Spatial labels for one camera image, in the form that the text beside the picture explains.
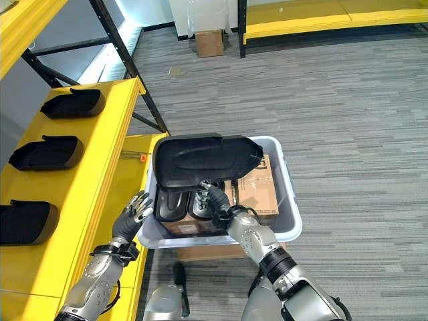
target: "yellow metal shelving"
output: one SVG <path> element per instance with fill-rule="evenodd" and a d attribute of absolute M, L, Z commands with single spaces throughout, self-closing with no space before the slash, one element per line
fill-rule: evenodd
<path fill-rule="evenodd" d="M 247 40 L 309 31 L 428 22 L 427 0 L 291 0 L 246 8 L 239 0 L 241 56 Z"/>
<path fill-rule="evenodd" d="M 67 0 L 19 0 L 0 15 L 0 79 Z"/>
<path fill-rule="evenodd" d="M 97 117 L 73 120 L 52 120 L 39 112 L 18 147 L 41 140 L 42 135 L 75 135 L 84 143 L 78 165 L 64 171 L 21 172 L 8 164 L 1 175 L 2 204 L 11 199 L 48 201 L 60 210 L 58 226 L 47 242 L 1 248 L 0 295 L 2 301 L 13 302 L 13 309 L 2 311 L 8 320 L 26 315 L 32 315 L 31 320 L 42 320 L 34 310 L 38 302 L 43 306 L 38 308 L 45 309 L 46 314 L 61 307 L 82 275 L 90 251 L 110 239 L 114 218 L 145 185 L 150 159 L 146 163 L 133 158 L 119 160 L 122 147 L 150 152 L 156 140 L 165 136 L 146 135 L 125 141 L 137 96 L 145 93 L 138 78 L 73 88 L 101 90 L 105 109 Z M 70 88 L 55 88 L 47 99 L 69 92 Z M 140 245 L 139 250 L 142 253 L 138 261 L 125 269 L 120 304 L 103 320 L 119 320 L 119 313 L 123 320 L 123 313 L 132 315 L 136 310 L 146 255 Z"/>

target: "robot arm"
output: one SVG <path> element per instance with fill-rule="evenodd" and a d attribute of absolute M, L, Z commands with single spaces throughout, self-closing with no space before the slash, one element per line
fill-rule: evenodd
<path fill-rule="evenodd" d="M 132 242 L 144 219 L 153 212 L 152 202 L 144 191 L 135 195 L 114 222 L 112 239 L 97 246 L 94 258 L 85 267 L 79 282 L 70 290 L 55 321 L 95 321 L 109 309 L 114 284 L 122 270 L 139 252 Z"/>
<path fill-rule="evenodd" d="M 206 183 L 202 185 L 208 189 L 210 206 L 216 212 L 214 224 L 226 228 L 244 252 L 259 265 L 282 302 L 284 320 L 352 320 L 347 309 L 342 310 L 344 306 L 325 293 L 293 260 L 269 227 L 260 225 L 245 207 L 230 207 L 227 196 L 217 187 Z"/>

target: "metal bar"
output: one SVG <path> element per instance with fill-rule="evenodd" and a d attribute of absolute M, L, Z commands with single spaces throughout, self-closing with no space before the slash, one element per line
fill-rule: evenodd
<path fill-rule="evenodd" d="M 159 130 L 160 132 L 162 132 L 162 129 L 155 124 L 154 122 L 149 121 L 147 118 L 137 114 L 136 112 L 132 113 L 132 117 L 134 117 L 135 119 L 138 119 L 139 121 L 145 123 L 146 125 L 149 125 L 150 127 L 153 127 L 154 129 Z"/>
<path fill-rule="evenodd" d="M 49 47 L 40 50 L 34 50 L 31 54 L 33 56 L 44 56 L 50 54 L 56 54 L 57 52 L 63 52 L 68 50 L 80 49 L 92 47 L 94 45 L 105 45 L 106 43 L 110 43 L 109 37 L 96 38 L 91 40 L 79 41 L 74 43 L 67 43 L 65 45 L 57 45 L 55 47 Z"/>
<path fill-rule="evenodd" d="M 247 0 L 238 0 L 238 35 L 241 58 L 245 58 L 245 45 L 243 43 L 243 34 L 245 32 L 247 32 Z"/>
<path fill-rule="evenodd" d="M 67 77 L 66 75 L 61 74 L 60 72 L 57 72 L 56 70 L 53 70 L 52 68 L 49 68 L 43 64 L 40 64 L 39 68 L 43 70 L 46 74 L 51 75 L 59 80 L 62 80 L 63 82 L 75 86 L 80 85 L 77 81 Z"/>
<path fill-rule="evenodd" d="M 92 8 L 95 11 L 95 14 L 98 16 L 98 19 L 100 20 L 102 27 L 107 33 L 107 36 L 110 38 L 110 41 L 113 43 L 114 48 L 118 52 L 120 59 L 122 60 L 123 64 L 125 65 L 126 70 L 128 70 L 128 73 L 131 77 L 139 77 L 142 85 L 144 86 L 146 90 L 146 94 L 142 95 L 144 101 L 147 104 L 148 109 L 153 115 L 154 120 L 158 123 L 158 126 L 160 128 L 161 132 L 167 132 L 169 134 L 168 128 L 166 124 L 164 123 L 161 114 L 159 113 L 158 109 L 156 108 L 156 105 L 153 102 L 153 99 L 151 98 L 150 94 L 148 93 L 148 89 L 146 85 L 144 84 L 142 77 L 140 73 L 138 72 L 138 69 L 136 68 L 134 61 L 132 60 L 132 57 L 130 56 L 126 46 L 124 45 L 122 38 L 120 38 L 120 35 L 118 33 L 118 30 L 108 13 L 108 10 L 102 0 L 89 0 Z"/>
<path fill-rule="evenodd" d="M 132 52 L 131 52 L 131 58 L 132 58 L 132 61 L 134 61 L 134 53 L 135 53 L 135 49 L 138 47 L 138 45 L 139 45 L 139 43 L 140 43 L 140 38 L 141 38 L 141 35 L 142 35 L 142 33 L 144 32 L 144 28 L 143 27 L 141 27 L 141 29 L 140 29 L 140 34 L 138 35 L 138 39 L 136 40 L 136 44 L 135 44 L 135 46 L 134 46 L 134 49 L 132 50 Z M 126 70 L 125 71 L 125 74 L 123 75 L 123 79 L 126 79 L 126 77 L 128 76 L 128 70 Z"/>
<path fill-rule="evenodd" d="M 22 59 L 24 59 L 27 64 L 31 68 L 34 69 L 35 72 L 45 81 L 49 86 L 52 88 L 56 87 L 62 87 L 61 83 L 51 74 L 47 74 L 41 66 L 43 65 L 40 60 L 37 59 L 37 57 L 33 57 L 31 55 L 31 51 L 29 49 L 26 49 L 24 53 L 21 55 Z"/>

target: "black robotic glove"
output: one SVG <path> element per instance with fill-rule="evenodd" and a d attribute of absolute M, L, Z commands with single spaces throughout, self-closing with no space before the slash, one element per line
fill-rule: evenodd
<path fill-rule="evenodd" d="M 247 209 L 241 205 L 231 207 L 226 193 L 218 187 L 207 183 L 202 183 L 201 186 L 208 190 L 208 206 L 213 211 L 214 226 L 227 230 L 236 214 L 242 211 L 247 212 Z"/>
<path fill-rule="evenodd" d="M 153 208 L 149 207 L 153 200 L 148 196 L 148 193 L 141 191 L 131 198 L 114 222 L 113 237 L 122 237 L 129 243 L 134 239 L 144 219 L 153 213 Z"/>

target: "gray plastic bin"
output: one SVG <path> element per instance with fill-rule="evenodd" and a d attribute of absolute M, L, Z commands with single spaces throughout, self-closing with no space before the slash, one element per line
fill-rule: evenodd
<path fill-rule="evenodd" d="M 288 175 L 281 144 L 276 138 L 270 136 L 250 137 L 250 139 L 263 147 L 264 154 L 268 154 L 270 158 L 276 199 L 280 212 L 277 218 L 272 222 L 271 228 L 275 232 L 278 241 L 292 241 L 302 232 L 302 219 L 300 218 L 299 209 L 296 204 L 296 196 L 294 195 L 290 176 Z M 151 164 L 147 175 L 148 180 L 145 191 L 148 191 L 150 197 L 154 199 L 156 197 L 156 179 Z M 141 244 L 153 249 L 190 247 L 196 245 L 229 245 L 237 243 L 228 235 L 175 237 L 154 218 L 154 215 L 146 219 L 140 231 L 138 231 L 137 237 Z"/>

